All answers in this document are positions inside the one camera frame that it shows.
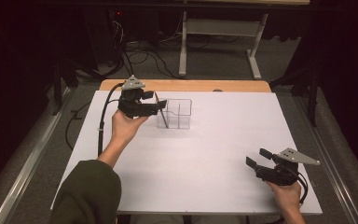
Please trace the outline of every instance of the dark green sleeve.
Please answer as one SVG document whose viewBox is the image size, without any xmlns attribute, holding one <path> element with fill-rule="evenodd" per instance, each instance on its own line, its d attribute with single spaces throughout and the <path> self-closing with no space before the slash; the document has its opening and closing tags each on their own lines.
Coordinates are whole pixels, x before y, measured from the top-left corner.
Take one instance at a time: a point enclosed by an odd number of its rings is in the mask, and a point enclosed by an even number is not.
<svg viewBox="0 0 358 224">
<path fill-rule="evenodd" d="M 121 182 L 102 161 L 80 161 L 63 181 L 50 223 L 115 223 Z"/>
</svg>

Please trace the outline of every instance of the clear plastic box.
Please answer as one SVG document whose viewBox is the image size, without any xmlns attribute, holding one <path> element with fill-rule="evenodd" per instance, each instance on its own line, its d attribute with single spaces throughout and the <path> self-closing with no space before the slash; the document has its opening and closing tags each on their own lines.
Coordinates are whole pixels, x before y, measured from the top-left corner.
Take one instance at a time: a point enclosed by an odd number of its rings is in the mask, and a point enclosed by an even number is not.
<svg viewBox="0 0 358 224">
<path fill-rule="evenodd" d="M 190 129 L 192 102 L 189 99 L 160 99 L 167 100 L 167 106 L 157 115 L 157 127 L 160 129 Z"/>
</svg>

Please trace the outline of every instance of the table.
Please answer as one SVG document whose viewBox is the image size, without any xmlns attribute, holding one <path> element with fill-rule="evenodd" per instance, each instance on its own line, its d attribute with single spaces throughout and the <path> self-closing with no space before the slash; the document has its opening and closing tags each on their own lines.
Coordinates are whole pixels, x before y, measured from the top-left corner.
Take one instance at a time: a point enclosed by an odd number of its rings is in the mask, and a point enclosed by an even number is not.
<svg viewBox="0 0 358 224">
<path fill-rule="evenodd" d="M 193 2 L 220 2 L 220 3 L 242 3 L 242 4 L 264 4 L 264 5 L 308 5 L 310 0 L 196 0 Z M 186 75 L 187 66 L 187 34 L 196 35 L 234 35 L 248 36 L 254 39 L 252 49 L 247 49 L 247 57 L 251 65 L 254 79 L 261 79 L 255 54 L 266 26 L 269 14 L 264 13 L 260 21 L 227 21 L 227 20 L 205 20 L 188 19 L 187 12 L 183 12 L 182 23 L 182 47 L 179 60 L 179 76 Z"/>
<path fill-rule="evenodd" d="M 101 91 L 96 91 L 62 180 L 78 161 L 97 157 L 101 110 L 107 90 L 118 82 L 122 81 L 107 80 Z M 120 214 L 278 213 L 269 187 L 245 165 L 246 156 L 260 164 L 273 165 L 270 161 L 260 160 L 260 147 L 274 153 L 286 147 L 296 148 L 276 95 L 270 92 L 266 82 L 143 82 L 146 90 L 158 91 L 159 98 L 191 98 L 191 128 L 158 129 L 153 121 L 155 117 L 149 118 L 140 128 L 115 166 L 123 188 L 118 208 Z M 223 92 L 211 92 L 216 88 Z M 116 91 L 112 99 L 118 96 L 119 91 Z M 211 108 L 221 102 L 224 106 Z M 113 114 L 116 108 L 116 105 L 108 106 L 106 114 Z M 229 114 L 226 116 L 229 118 L 222 119 L 224 113 Z M 246 119 L 235 119 L 239 116 Z M 105 146 L 110 137 L 109 125 L 110 116 L 106 116 Z M 230 132 L 222 131 L 227 127 L 231 127 Z M 307 178 L 304 166 L 300 165 L 299 171 Z M 302 212 L 322 213 L 312 188 Z"/>
</svg>

